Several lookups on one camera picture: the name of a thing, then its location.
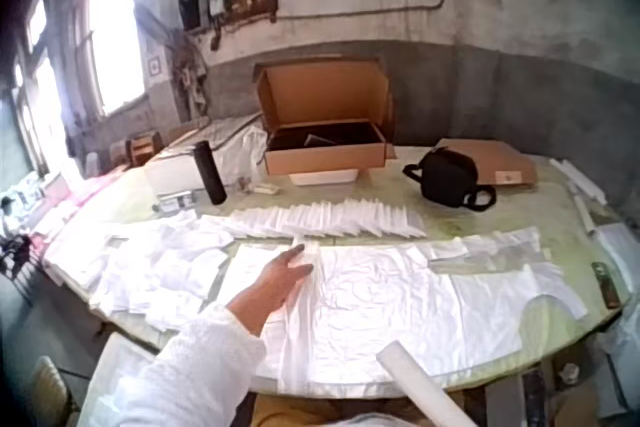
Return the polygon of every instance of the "workbench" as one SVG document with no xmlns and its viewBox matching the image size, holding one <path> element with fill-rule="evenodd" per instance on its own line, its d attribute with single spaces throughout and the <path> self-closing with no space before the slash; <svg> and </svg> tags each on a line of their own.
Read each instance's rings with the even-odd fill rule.
<svg viewBox="0 0 640 427">
<path fill-rule="evenodd" d="M 566 179 L 543 157 L 532 157 L 538 171 L 535 186 L 511 186 L 498 188 L 497 204 L 484 213 L 467 209 L 451 209 L 426 201 L 420 195 L 419 185 L 402 174 L 408 163 L 417 163 L 427 151 L 424 147 L 397 147 L 397 159 L 388 160 L 382 169 L 361 172 L 352 184 L 296 187 L 287 177 L 269 178 L 268 182 L 280 187 L 277 195 L 246 194 L 230 192 L 228 200 L 221 206 L 213 206 L 204 192 L 197 193 L 198 214 L 227 215 L 235 209 L 250 207 L 309 204 L 317 201 L 341 202 L 347 197 L 380 199 L 392 206 L 406 205 L 421 215 L 429 240 L 450 240 L 457 236 L 488 234 L 494 231 L 511 231 L 537 226 L 541 234 L 542 247 L 548 249 L 552 261 L 564 271 L 565 281 L 580 296 L 587 306 L 588 315 L 575 321 L 559 303 L 549 298 L 533 301 L 526 309 L 520 335 L 524 348 L 513 355 L 475 367 L 469 371 L 448 375 L 440 379 L 450 390 L 469 388 L 496 378 L 521 371 L 542 358 L 557 352 L 583 338 L 598 326 L 607 323 L 616 313 L 608 310 L 603 302 L 598 282 L 591 263 L 605 262 L 612 274 L 622 303 L 629 295 L 613 261 L 600 245 L 587 236 L 578 217 L 575 205 L 566 188 Z M 90 200 L 64 229 L 56 242 L 73 239 L 74 232 L 90 229 L 96 223 L 130 223 L 154 217 L 151 206 L 157 200 L 146 181 L 143 169 L 126 172 L 117 182 Z M 600 223 L 617 221 L 609 208 L 590 205 Z M 250 243 L 285 244 L 290 239 Z M 398 237 L 373 236 L 323 238 L 323 245 L 363 245 L 407 242 Z M 233 257 L 240 241 L 231 244 L 226 252 Z M 214 302 L 227 272 L 229 261 L 220 268 L 209 293 L 208 302 Z M 90 292 L 81 288 L 73 279 L 60 271 L 68 287 L 82 300 L 88 301 Z M 161 333 L 145 323 L 142 315 L 116 312 L 104 316 L 131 339 L 151 350 L 159 351 L 176 335 Z M 274 379 L 255 378 L 252 390 L 275 393 Z"/>
</svg>

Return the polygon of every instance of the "white sleeve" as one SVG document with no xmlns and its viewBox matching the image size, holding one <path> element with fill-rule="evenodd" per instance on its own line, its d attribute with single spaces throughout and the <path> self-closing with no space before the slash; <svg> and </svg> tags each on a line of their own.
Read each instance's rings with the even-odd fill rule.
<svg viewBox="0 0 640 427">
<path fill-rule="evenodd" d="M 227 426 L 265 354 L 231 312 L 210 305 L 142 372 L 118 425 Z"/>
</svg>

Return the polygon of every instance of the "cardboard box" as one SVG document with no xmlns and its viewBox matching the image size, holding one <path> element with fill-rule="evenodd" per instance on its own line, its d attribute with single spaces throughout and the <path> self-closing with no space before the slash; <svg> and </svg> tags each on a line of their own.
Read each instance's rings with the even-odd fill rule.
<svg viewBox="0 0 640 427">
<path fill-rule="evenodd" d="M 534 162 L 498 140 L 442 139 L 436 147 L 447 147 L 471 157 L 478 168 L 479 185 L 535 184 Z"/>
<path fill-rule="evenodd" d="M 384 167 L 393 104 L 375 60 L 297 59 L 258 65 L 254 77 L 269 174 Z"/>
</svg>

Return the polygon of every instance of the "black cylinder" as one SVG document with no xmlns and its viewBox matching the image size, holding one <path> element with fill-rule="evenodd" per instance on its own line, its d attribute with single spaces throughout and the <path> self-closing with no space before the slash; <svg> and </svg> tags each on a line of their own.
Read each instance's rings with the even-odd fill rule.
<svg viewBox="0 0 640 427">
<path fill-rule="evenodd" d="M 198 172 L 200 172 L 204 188 L 209 194 L 211 202 L 213 205 L 220 205 L 227 200 L 227 192 L 224 190 L 224 185 L 222 185 L 208 141 L 202 140 L 194 146 L 193 158 L 196 159 Z"/>
</svg>

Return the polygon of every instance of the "open cardboard box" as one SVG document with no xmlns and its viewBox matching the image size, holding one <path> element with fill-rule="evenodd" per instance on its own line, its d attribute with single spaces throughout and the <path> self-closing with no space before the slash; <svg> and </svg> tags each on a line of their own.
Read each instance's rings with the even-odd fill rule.
<svg viewBox="0 0 640 427">
<path fill-rule="evenodd" d="M 316 57 L 256 66 L 271 175 L 384 167 L 389 80 L 375 60 Z"/>
</svg>

